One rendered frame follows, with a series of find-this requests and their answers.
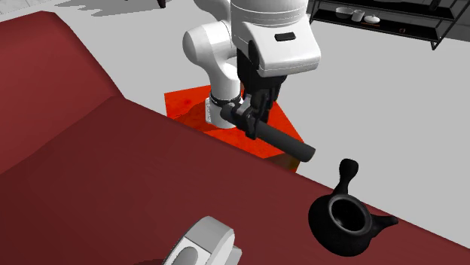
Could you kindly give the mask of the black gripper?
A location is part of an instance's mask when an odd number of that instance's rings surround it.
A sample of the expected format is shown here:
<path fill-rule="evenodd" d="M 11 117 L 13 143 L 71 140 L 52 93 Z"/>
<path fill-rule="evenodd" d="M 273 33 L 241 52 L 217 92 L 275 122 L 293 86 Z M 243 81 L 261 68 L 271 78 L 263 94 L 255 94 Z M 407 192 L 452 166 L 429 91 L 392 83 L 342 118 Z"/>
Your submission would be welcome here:
<path fill-rule="evenodd" d="M 258 137 L 258 121 L 268 122 L 273 102 L 278 99 L 279 91 L 286 80 L 286 75 L 261 77 L 258 48 L 253 40 L 248 43 L 248 54 L 237 50 L 237 74 L 244 86 L 243 101 L 234 106 L 231 114 L 237 129 L 243 131 L 249 139 Z"/>

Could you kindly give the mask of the red robot stand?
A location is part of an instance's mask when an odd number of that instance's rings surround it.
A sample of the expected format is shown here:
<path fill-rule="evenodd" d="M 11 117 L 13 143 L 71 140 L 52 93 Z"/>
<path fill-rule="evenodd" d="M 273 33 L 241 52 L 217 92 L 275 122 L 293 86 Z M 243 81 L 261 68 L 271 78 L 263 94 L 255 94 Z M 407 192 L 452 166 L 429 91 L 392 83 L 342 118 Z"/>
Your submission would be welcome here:
<path fill-rule="evenodd" d="M 164 94 L 167 117 L 199 130 L 209 136 L 233 145 L 250 154 L 269 160 L 284 169 L 296 172 L 300 164 L 292 156 L 261 141 L 251 140 L 238 129 L 220 129 L 206 122 L 205 100 L 209 96 L 210 86 L 195 87 Z"/>

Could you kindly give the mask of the dark red sofa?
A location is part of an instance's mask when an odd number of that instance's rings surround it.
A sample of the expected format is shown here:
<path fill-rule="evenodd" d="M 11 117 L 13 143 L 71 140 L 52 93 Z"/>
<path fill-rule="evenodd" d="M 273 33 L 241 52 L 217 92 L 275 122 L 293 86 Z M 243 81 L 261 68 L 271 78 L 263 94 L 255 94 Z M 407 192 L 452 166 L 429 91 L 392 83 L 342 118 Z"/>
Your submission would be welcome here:
<path fill-rule="evenodd" d="M 470 265 L 406 221 L 357 257 L 313 237 L 329 189 L 125 99 L 55 13 L 0 23 L 0 265 L 160 265 L 210 215 L 240 265 Z"/>

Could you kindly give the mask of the dark grey cylinder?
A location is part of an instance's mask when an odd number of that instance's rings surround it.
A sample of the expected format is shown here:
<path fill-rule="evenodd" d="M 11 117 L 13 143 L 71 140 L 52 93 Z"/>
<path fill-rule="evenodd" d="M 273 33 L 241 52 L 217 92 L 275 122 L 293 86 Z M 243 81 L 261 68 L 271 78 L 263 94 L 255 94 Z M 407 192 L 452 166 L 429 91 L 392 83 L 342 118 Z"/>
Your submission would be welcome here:
<path fill-rule="evenodd" d="M 220 115 L 221 117 L 236 126 L 236 122 L 232 118 L 231 111 L 234 106 L 239 103 L 229 103 L 222 106 Z M 258 121 L 257 125 L 257 139 L 266 142 L 269 145 L 291 155 L 301 162 L 308 162 L 312 159 L 316 149 L 306 143 L 303 143 L 292 136 L 262 122 Z"/>

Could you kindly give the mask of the grey and white angular object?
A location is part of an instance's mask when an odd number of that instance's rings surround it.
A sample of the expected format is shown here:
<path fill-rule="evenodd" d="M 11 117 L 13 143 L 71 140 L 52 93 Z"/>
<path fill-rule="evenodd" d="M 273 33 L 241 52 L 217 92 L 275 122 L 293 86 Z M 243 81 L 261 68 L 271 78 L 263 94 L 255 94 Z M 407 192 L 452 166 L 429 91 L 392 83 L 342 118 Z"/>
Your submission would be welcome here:
<path fill-rule="evenodd" d="M 206 216 L 186 231 L 162 265 L 238 265 L 243 252 L 234 240 L 232 228 Z"/>

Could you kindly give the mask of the black shelf with white dishes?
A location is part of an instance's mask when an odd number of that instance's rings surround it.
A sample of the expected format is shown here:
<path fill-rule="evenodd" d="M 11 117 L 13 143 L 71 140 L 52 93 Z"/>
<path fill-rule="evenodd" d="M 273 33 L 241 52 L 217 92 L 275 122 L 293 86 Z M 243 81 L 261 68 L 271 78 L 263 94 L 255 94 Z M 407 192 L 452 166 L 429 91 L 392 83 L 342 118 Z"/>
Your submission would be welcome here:
<path fill-rule="evenodd" d="M 310 22 L 319 21 L 427 41 L 435 50 L 454 26 L 470 32 L 470 0 L 308 0 Z M 337 8 L 362 10 L 377 23 L 352 20 Z"/>

